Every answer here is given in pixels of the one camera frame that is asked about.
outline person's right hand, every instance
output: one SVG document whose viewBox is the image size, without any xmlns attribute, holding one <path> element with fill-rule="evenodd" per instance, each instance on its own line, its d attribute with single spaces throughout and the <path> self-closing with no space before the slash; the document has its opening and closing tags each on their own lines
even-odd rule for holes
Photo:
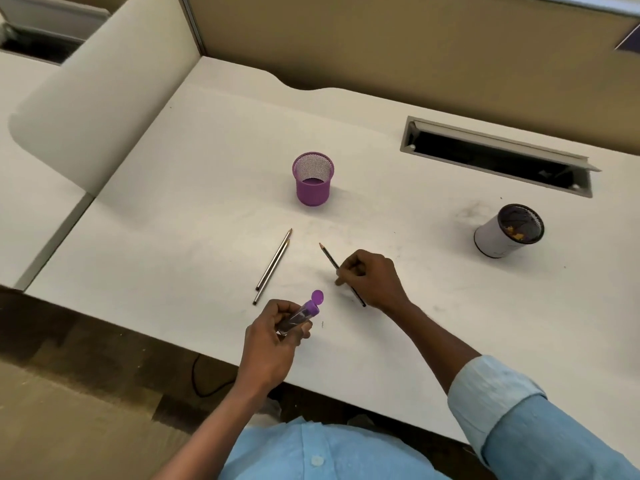
<svg viewBox="0 0 640 480">
<path fill-rule="evenodd" d="M 387 315 L 409 303 L 394 262 L 382 254 L 357 250 L 336 270 L 335 284 L 347 283 L 362 299 Z"/>
</svg>

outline person's left hand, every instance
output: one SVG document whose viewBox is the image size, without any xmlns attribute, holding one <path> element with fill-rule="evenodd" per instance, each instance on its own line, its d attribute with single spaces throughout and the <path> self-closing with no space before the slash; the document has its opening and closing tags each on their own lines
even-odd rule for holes
<svg viewBox="0 0 640 480">
<path fill-rule="evenodd" d="M 246 328 L 244 350 L 236 379 L 236 386 L 258 395 L 267 393 L 287 377 L 296 347 L 308 339 L 313 323 L 304 322 L 280 339 L 275 326 L 295 313 L 299 305 L 279 299 L 269 300 L 262 313 Z"/>
</svg>

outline pencil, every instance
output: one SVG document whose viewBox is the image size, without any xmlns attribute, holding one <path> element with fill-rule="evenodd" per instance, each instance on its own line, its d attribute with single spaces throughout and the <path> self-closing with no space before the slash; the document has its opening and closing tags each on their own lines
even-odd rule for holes
<svg viewBox="0 0 640 480">
<path fill-rule="evenodd" d="M 331 261 L 331 264 L 333 265 L 333 267 L 338 269 L 340 266 L 338 266 L 338 263 L 336 263 L 335 259 L 333 259 L 331 254 L 329 254 L 329 251 L 327 251 L 326 248 L 322 245 L 322 242 L 318 242 L 318 244 L 320 244 L 320 249 L 322 249 L 322 252 L 324 252 L 324 255 L 329 258 L 329 261 Z M 351 288 L 351 291 L 353 291 L 353 294 L 356 295 L 356 298 L 360 300 L 360 302 L 362 303 L 362 306 L 367 306 L 367 304 L 360 297 L 358 292 L 353 289 L 353 286 L 349 286 L 349 288 Z"/>
<path fill-rule="evenodd" d="M 282 242 L 280 243 L 278 250 L 276 251 L 276 254 L 273 255 L 273 258 L 271 258 L 271 262 L 269 263 L 269 265 L 267 266 L 267 269 L 264 270 L 264 273 L 262 274 L 262 277 L 260 278 L 260 281 L 258 281 L 258 285 L 255 287 L 256 291 L 260 291 L 260 288 L 262 288 L 262 285 L 264 284 L 264 282 L 266 281 L 267 278 L 267 274 L 269 273 L 269 270 L 271 269 L 271 266 L 273 266 L 273 263 L 276 262 L 276 258 L 278 257 L 278 255 L 280 254 L 280 252 L 282 251 L 282 248 L 284 247 L 284 243 L 285 241 L 291 237 L 291 233 L 293 232 L 293 229 L 289 229 L 287 231 L 287 234 L 284 236 L 284 239 L 282 240 Z"/>
<path fill-rule="evenodd" d="M 282 246 L 282 249 L 279 250 L 279 254 L 277 254 L 276 256 L 274 256 L 274 261 L 273 261 L 273 266 L 271 266 L 268 270 L 267 273 L 267 277 L 264 279 L 264 282 L 260 288 L 260 290 L 258 290 L 258 294 L 255 296 L 254 300 L 253 300 L 253 304 L 256 305 L 258 303 L 258 300 L 260 299 L 260 295 L 262 294 L 262 292 L 264 291 L 265 288 L 267 288 L 267 283 L 269 282 L 269 280 L 271 279 L 271 275 L 273 274 L 273 272 L 276 270 L 278 263 L 280 262 L 280 260 L 282 259 L 282 257 L 284 256 L 284 251 L 287 250 L 287 248 L 289 247 L 289 240 L 287 239 L 284 242 L 284 245 Z"/>
</svg>

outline floor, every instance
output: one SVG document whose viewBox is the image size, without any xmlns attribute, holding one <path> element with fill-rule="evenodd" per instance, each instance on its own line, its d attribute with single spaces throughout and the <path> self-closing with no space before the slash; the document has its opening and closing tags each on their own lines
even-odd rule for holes
<svg viewBox="0 0 640 480">
<path fill-rule="evenodd" d="M 0 289 L 0 478 L 149 478 L 228 387 L 201 399 L 198 354 L 12 290 Z M 237 368 L 202 356 L 201 392 Z M 283 384 L 281 419 L 345 424 L 366 413 L 454 480 L 494 479 L 468 446 Z"/>
</svg>

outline black cable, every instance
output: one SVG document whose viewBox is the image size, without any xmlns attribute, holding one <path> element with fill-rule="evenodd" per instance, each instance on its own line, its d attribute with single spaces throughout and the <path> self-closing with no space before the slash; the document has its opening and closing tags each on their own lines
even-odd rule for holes
<svg viewBox="0 0 640 480">
<path fill-rule="evenodd" d="M 198 360 L 200 359 L 200 355 L 198 354 L 196 359 L 193 361 L 193 365 L 191 366 L 191 387 L 193 387 L 193 391 L 194 393 L 196 393 L 196 395 L 198 397 L 211 397 L 212 395 L 214 395 L 215 393 L 219 392 L 222 388 L 228 386 L 229 384 L 233 384 L 234 382 L 236 382 L 236 379 L 233 378 L 230 381 L 225 382 L 224 384 L 216 387 L 215 389 L 213 389 L 213 391 L 208 392 L 206 394 L 203 394 L 199 391 L 198 386 L 196 386 L 196 364 L 198 363 Z"/>
</svg>

